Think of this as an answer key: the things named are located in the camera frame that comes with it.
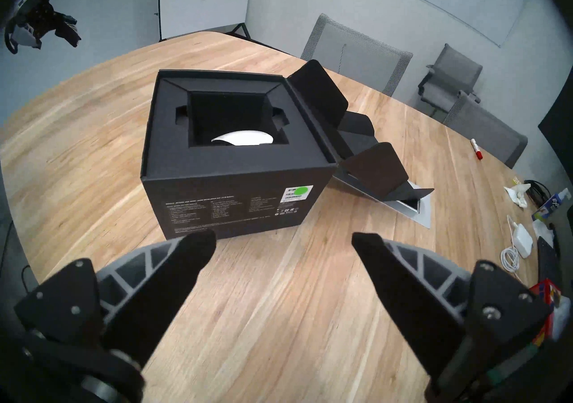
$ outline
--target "spray bottle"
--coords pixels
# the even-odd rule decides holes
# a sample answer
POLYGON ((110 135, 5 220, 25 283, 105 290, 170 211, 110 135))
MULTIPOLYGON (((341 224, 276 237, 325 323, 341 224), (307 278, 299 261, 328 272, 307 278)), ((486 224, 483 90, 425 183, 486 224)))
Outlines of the spray bottle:
POLYGON ((562 204, 565 198, 568 200, 571 199, 571 193, 569 193, 569 189, 563 189, 561 192, 556 193, 551 198, 549 198, 544 205, 537 209, 531 218, 533 218, 533 221, 545 220, 562 204))

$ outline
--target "mesh chair back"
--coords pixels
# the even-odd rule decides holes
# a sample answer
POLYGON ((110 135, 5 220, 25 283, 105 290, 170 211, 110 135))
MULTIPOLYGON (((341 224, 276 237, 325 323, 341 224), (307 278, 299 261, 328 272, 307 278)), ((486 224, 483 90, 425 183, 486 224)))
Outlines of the mesh chair back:
POLYGON ((452 92, 462 90, 471 93, 483 68, 483 66, 445 44, 434 64, 434 72, 436 73, 432 77, 432 82, 450 89, 452 92))
POLYGON ((482 109, 464 92, 460 94, 443 124, 467 139, 474 138, 478 146, 509 168, 513 168, 527 146, 525 135, 482 109))
POLYGON ((376 41, 330 19, 314 25, 301 58, 392 96, 413 54, 376 41))

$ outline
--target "cardboard box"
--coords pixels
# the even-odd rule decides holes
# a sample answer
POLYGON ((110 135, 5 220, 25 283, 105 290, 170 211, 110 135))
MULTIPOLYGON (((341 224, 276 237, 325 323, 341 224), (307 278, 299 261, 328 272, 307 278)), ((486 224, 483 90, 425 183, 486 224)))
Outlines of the cardboard box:
POLYGON ((416 200, 396 152, 322 66, 288 78, 240 72, 160 70, 141 181, 166 238, 212 228, 218 238, 299 225, 336 177, 377 200, 416 200), (258 130, 273 142, 212 142, 258 130))
POLYGON ((212 228, 218 238, 295 226, 336 169, 285 78, 160 70, 141 181, 165 238, 212 228), (272 144, 212 142, 260 130, 272 144))

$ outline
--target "marker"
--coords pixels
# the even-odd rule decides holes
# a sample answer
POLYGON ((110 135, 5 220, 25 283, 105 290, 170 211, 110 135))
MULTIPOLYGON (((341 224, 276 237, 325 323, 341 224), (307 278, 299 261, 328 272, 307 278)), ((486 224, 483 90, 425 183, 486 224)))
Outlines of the marker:
POLYGON ((476 140, 472 138, 470 139, 470 142, 472 143, 474 152, 476 152, 477 159, 482 160, 484 156, 481 154, 480 148, 477 146, 476 140))

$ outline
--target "white device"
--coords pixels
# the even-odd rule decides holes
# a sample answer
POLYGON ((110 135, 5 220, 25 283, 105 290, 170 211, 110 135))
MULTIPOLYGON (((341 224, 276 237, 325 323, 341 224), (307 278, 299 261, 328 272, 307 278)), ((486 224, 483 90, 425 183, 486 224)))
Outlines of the white device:
POLYGON ((213 138, 213 141, 225 141, 234 146, 256 146, 259 144, 272 144, 273 137, 258 130, 237 130, 236 132, 225 133, 213 138))
POLYGON ((507 216, 507 223, 509 224, 509 231, 511 232, 511 246, 501 251, 501 265, 506 271, 514 274, 519 281, 522 281, 517 275, 519 255, 521 255, 522 258, 527 258, 531 254, 533 238, 523 224, 517 224, 509 215, 507 216))
POLYGON ((522 258, 527 258, 531 255, 531 248, 533 247, 533 238, 527 232, 523 224, 513 224, 513 245, 519 252, 522 258))

